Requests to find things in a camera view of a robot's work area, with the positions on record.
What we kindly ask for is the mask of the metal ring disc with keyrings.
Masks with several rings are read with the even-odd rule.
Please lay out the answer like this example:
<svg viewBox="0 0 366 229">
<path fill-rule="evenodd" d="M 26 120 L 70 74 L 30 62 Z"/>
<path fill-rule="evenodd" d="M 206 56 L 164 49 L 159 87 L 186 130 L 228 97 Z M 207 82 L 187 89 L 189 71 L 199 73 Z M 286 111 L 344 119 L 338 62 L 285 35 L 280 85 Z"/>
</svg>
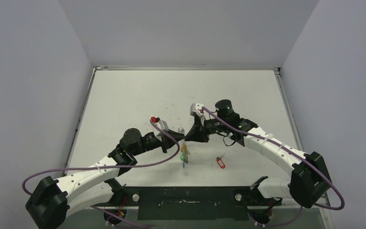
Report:
<svg viewBox="0 0 366 229">
<path fill-rule="evenodd" d="M 183 139 L 181 140 L 181 156 L 180 156 L 180 160 L 183 163 L 183 168 L 185 168 L 186 164 L 189 163 L 189 155 L 190 152 L 187 148 L 186 140 Z"/>
</svg>

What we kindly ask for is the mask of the red key tag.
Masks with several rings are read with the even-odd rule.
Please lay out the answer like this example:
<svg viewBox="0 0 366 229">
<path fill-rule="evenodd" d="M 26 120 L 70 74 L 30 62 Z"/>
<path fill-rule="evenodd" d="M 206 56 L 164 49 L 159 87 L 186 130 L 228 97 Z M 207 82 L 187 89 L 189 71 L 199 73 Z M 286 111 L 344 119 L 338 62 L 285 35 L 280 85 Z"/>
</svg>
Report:
<svg viewBox="0 0 366 229">
<path fill-rule="evenodd" d="M 223 160 L 221 159 L 221 158 L 217 158 L 216 159 L 216 162 L 217 162 L 217 164 L 218 164 L 218 166 L 221 168 L 221 169 L 225 169 L 225 167 L 226 167 L 226 165 L 225 165 L 225 163 L 223 162 Z"/>
</svg>

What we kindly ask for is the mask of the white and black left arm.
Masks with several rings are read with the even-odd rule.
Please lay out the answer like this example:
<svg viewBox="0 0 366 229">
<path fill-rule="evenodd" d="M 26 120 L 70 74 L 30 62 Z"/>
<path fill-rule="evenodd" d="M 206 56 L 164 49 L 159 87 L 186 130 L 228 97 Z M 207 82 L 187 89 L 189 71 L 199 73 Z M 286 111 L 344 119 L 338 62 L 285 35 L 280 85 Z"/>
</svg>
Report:
<svg viewBox="0 0 366 229">
<path fill-rule="evenodd" d="M 164 153 L 184 139 L 184 134 L 172 130 L 158 135 L 149 132 L 142 136 L 136 128 L 124 132 L 117 147 L 91 167 L 77 173 L 53 179 L 45 177 L 32 192 L 26 209 L 40 229 L 56 229 L 67 214 L 76 209 L 76 198 L 92 187 L 126 173 L 137 164 L 136 155 L 161 148 Z"/>
</svg>

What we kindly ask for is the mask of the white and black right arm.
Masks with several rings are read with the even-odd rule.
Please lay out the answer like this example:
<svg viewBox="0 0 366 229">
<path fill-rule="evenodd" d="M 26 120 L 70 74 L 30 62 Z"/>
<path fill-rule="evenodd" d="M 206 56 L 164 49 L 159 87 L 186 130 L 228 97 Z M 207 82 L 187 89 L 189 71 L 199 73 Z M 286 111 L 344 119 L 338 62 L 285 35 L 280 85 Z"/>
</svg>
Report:
<svg viewBox="0 0 366 229">
<path fill-rule="evenodd" d="M 191 105 L 194 123 L 186 141 L 207 143 L 211 135 L 217 134 L 261 154 L 285 171 L 288 179 L 265 176 L 251 185 L 250 198 L 257 205 L 272 198 L 291 198 L 304 208 L 317 205 L 329 190 L 331 180 L 319 153 L 308 154 L 277 140 L 256 123 L 241 118 L 230 100 L 220 100 L 215 105 L 215 112 L 204 109 L 200 103 Z"/>
</svg>

